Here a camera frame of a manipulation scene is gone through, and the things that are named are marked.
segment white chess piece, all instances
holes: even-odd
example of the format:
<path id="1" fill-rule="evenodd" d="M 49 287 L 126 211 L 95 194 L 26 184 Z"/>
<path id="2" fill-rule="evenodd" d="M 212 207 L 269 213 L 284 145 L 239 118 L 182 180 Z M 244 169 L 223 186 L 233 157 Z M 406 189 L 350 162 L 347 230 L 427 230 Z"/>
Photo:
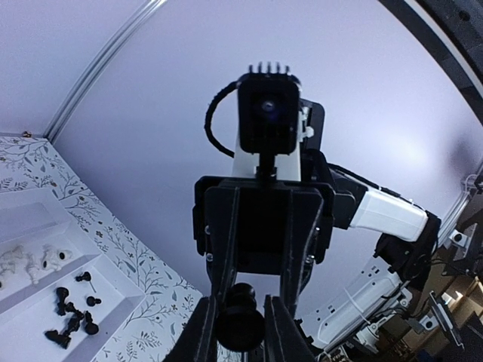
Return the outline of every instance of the white chess piece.
<path id="1" fill-rule="evenodd" d="M 61 262 L 65 262 L 66 260 L 69 260 L 72 258 L 72 251 L 70 250 L 61 250 L 59 249 L 57 251 L 57 258 L 61 261 Z"/>
<path id="2" fill-rule="evenodd" d="M 23 246 L 18 245 L 0 256 L 0 272 L 9 271 L 15 274 L 17 261 L 23 258 Z"/>
<path id="3" fill-rule="evenodd" d="M 40 265 L 38 265 L 38 262 L 32 253 L 27 254 L 27 266 L 25 269 L 32 280 L 32 284 L 38 284 L 38 271 L 40 270 Z"/>
<path id="4" fill-rule="evenodd" d="M 44 270 L 61 270 L 59 258 L 57 257 L 57 250 L 52 245 L 44 245 L 44 258 L 42 259 L 41 267 Z"/>
<path id="5" fill-rule="evenodd" d="M 5 287 L 7 286 L 6 280 L 7 280 L 7 271 L 5 270 L 0 271 L 0 290 L 5 289 Z"/>

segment tray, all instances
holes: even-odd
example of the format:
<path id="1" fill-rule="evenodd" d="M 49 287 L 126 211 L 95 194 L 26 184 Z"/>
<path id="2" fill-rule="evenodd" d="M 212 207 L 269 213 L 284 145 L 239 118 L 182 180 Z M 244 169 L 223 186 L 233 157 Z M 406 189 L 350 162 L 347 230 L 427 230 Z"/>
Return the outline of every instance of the tray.
<path id="1" fill-rule="evenodd" d="M 0 290 L 0 362 L 90 361 L 145 298 L 48 189 L 0 193 L 0 229 L 0 256 L 18 246 L 24 255 L 31 253 L 39 259 L 45 245 L 72 252 L 59 271 L 45 271 L 40 263 L 37 284 L 26 273 L 27 260 L 17 260 L 15 274 L 9 274 Z M 75 281 L 85 271 L 91 273 L 96 292 L 88 282 Z M 58 287 L 69 289 L 67 302 L 80 311 L 90 311 L 100 328 L 98 334 L 89 336 L 81 327 L 71 335 L 67 349 L 44 335 L 46 330 L 62 332 L 73 316 L 57 315 Z M 88 296 L 100 298 L 102 303 L 88 307 Z"/>

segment small black camera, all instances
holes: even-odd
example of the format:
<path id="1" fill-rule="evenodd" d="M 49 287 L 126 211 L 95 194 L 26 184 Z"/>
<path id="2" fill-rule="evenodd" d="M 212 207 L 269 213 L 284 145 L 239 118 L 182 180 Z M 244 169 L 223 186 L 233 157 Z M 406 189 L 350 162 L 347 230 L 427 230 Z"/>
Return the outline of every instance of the small black camera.
<path id="1" fill-rule="evenodd" d="M 240 146 L 247 153 L 289 155 L 297 146 L 300 83 L 277 70 L 259 66 L 238 80 Z"/>

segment floral pattern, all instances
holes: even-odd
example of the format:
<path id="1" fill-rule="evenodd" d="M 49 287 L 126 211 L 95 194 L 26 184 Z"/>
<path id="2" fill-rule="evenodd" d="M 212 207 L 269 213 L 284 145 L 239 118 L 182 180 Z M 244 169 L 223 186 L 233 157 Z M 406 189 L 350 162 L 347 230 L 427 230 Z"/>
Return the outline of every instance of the floral pattern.
<path id="1" fill-rule="evenodd" d="M 0 137 L 0 192 L 48 188 L 146 295 L 93 362 L 162 362 L 202 296 L 125 227 L 45 139 Z M 218 348 L 218 361 L 240 360 Z"/>

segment wire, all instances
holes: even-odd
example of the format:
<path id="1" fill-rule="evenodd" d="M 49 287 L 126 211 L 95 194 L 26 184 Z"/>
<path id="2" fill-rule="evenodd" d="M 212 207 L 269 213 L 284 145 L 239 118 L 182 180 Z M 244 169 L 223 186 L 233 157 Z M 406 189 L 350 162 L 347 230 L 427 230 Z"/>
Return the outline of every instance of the wire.
<path id="1" fill-rule="evenodd" d="M 391 299 L 391 298 L 394 298 L 401 291 L 402 285 L 403 285 L 403 283 L 399 283 L 399 285 L 396 288 L 396 290 L 394 290 L 394 292 L 392 292 L 392 294 L 390 296 L 380 296 L 380 297 L 382 299 Z"/>
<path id="2" fill-rule="evenodd" d="M 217 138 L 213 135 L 211 131 L 211 122 L 213 121 L 213 114 L 214 111 L 217 109 L 218 104 L 225 98 L 228 94 L 232 93 L 236 89 L 236 81 L 232 81 L 228 84 L 224 89 L 220 90 L 216 96 L 214 96 L 213 100 L 208 107 L 208 111 L 206 111 L 205 116 L 205 132 L 208 141 L 215 146 L 215 148 L 224 153 L 225 155 L 234 158 L 235 153 L 231 149 L 227 149 L 224 145 L 222 145 Z"/>
<path id="3" fill-rule="evenodd" d="M 450 263 L 445 262 L 443 260 L 441 262 L 434 262 L 434 263 L 431 264 L 431 266 L 433 266 L 433 265 L 446 265 L 446 266 L 449 266 L 450 268 L 452 268 L 453 270 L 455 270 L 456 272 L 461 273 L 461 275 L 469 275 L 466 271 L 459 269 L 455 266 L 452 266 Z"/>

